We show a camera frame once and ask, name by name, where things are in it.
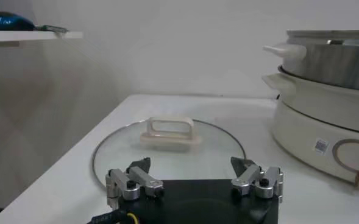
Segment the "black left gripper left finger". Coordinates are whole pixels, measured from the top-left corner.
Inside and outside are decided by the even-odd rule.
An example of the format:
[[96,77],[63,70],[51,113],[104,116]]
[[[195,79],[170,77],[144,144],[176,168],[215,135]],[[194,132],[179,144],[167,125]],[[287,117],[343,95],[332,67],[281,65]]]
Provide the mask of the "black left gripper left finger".
[[107,205],[116,209],[119,198],[136,201],[141,198],[142,192],[150,198],[162,198],[163,181],[149,175],[150,167],[151,159],[146,157],[131,162],[125,172],[121,169],[110,169],[105,176]]

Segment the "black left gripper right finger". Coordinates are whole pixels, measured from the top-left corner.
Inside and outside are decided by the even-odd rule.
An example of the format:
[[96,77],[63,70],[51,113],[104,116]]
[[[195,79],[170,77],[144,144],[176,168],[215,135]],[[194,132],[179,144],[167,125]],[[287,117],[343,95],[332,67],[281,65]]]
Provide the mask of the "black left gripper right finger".
[[252,191],[262,199],[276,197],[279,203],[283,199],[283,172],[279,167],[263,170],[250,159],[231,157],[236,178],[231,180],[233,190],[240,196],[247,196]]

